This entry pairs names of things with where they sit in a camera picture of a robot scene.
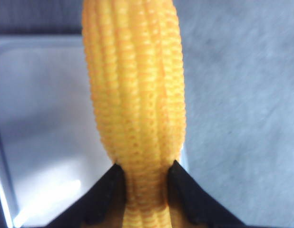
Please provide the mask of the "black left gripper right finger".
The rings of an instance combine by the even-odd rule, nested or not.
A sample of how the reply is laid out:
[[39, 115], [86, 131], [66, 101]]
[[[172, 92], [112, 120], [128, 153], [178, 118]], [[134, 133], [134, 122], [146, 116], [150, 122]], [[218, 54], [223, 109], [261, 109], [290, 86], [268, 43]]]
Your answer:
[[174, 161], [167, 174], [168, 203], [174, 228], [246, 228]]

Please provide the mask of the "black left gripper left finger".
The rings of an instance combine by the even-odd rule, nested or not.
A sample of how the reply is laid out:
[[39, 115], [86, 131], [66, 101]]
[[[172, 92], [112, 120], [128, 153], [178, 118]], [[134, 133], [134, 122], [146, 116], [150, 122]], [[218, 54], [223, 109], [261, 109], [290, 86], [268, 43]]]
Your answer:
[[114, 164], [80, 199], [46, 227], [121, 228], [125, 205], [124, 172]]

